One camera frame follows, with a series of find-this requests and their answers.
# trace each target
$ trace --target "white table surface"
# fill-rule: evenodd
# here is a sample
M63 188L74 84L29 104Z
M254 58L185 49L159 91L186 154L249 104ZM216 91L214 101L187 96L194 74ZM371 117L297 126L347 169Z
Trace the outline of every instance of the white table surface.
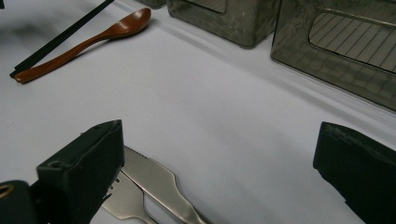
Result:
M0 182L33 184L39 163L92 126L122 119L124 142L178 177L214 223L361 224L312 167L322 121L396 148L396 114L255 49L152 10L143 33L88 49L26 85L13 67L102 0L6 0L0 10ZM143 7L116 0L42 62ZM160 223L177 223L146 198ZM119 221L101 208L92 223Z

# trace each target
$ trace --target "spoon handle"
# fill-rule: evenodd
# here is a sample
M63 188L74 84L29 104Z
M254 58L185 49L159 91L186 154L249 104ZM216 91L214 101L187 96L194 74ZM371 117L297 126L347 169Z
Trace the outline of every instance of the spoon handle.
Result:
M51 53L56 47L62 44L68 37L70 37L73 33L79 30L83 25L85 25L88 21L90 21L93 17L95 17L99 12L105 9L108 5L110 5L114 0L105 0L101 5L94 8L83 18L76 21L72 26L61 32L55 38L53 38L49 43L41 47L34 54L29 56L29 58L23 60L23 62L19 63L15 66L15 70L10 74L12 78L15 77L19 72L24 71L33 67L36 63L40 62L45 56Z
M86 41L80 43L79 45L73 47L69 51L59 55L58 57L40 64L39 66L24 70L15 75L15 80L19 83L27 83L33 81L39 77L43 77L44 75L52 72L53 70L63 66L64 64L70 62L74 57L76 57L79 53L81 53L84 49L95 44L101 40L106 39L106 36L103 33L96 35Z

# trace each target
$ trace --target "metal fork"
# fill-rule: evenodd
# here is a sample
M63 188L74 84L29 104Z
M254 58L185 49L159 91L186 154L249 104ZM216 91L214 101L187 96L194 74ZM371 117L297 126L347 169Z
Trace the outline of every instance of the metal fork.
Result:
M119 173L107 194L111 195L102 206L114 217L136 217L147 224L157 224L145 210L142 190L123 172Z

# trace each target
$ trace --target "gray plastic container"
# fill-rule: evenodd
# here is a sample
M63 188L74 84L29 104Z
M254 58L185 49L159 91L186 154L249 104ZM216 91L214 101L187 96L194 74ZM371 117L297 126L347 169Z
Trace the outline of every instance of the gray plastic container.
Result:
M283 0L271 56L396 110L396 2Z
M275 30L279 0L167 0L169 15L254 48Z
M166 4L166 0L135 0L151 8L159 8Z

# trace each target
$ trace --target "spoon bowl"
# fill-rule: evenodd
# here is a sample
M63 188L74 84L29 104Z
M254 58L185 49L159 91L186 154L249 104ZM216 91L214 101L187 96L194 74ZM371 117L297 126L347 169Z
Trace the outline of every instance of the spoon bowl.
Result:
M73 58L79 55L87 47L108 39L122 38L130 35L135 35L142 31L148 24L151 17L151 10L147 7L137 10L136 12L124 17L120 21L114 23L99 35L93 36L90 39L73 47L69 51L60 56L40 64L39 66L24 70L15 75L15 80L19 83L27 83L39 77L52 72L53 70L70 62Z

